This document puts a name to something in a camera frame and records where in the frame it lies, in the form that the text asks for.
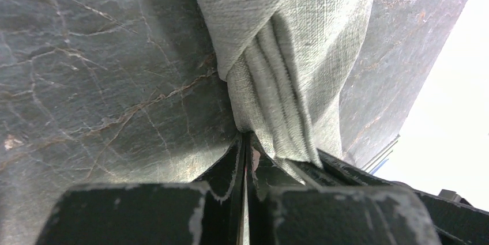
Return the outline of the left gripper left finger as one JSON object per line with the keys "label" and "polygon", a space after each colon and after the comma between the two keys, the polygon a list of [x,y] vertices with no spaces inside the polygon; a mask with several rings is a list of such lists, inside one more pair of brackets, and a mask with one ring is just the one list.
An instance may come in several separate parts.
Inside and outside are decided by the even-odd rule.
{"label": "left gripper left finger", "polygon": [[81,184],[37,244],[242,244],[246,137],[189,183]]}

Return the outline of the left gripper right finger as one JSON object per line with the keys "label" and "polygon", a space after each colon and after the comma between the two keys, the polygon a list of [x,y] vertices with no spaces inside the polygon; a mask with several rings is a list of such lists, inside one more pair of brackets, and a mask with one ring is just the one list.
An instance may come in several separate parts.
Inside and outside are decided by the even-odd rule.
{"label": "left gripper right finger", "polygon": [[325,152],[283,170],[244,135],[250,244],[487,244],[488,212],[370,175]]}

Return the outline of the grey cloth napkin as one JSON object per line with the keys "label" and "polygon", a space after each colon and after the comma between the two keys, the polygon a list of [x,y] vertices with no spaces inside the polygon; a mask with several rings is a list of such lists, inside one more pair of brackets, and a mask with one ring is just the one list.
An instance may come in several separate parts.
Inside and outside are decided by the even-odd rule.
{"label": "grey cloth napkin", "polygon": [[343,153],[340,92],[366,37],[373,0],[197,0],[234,121],[293,178]]}

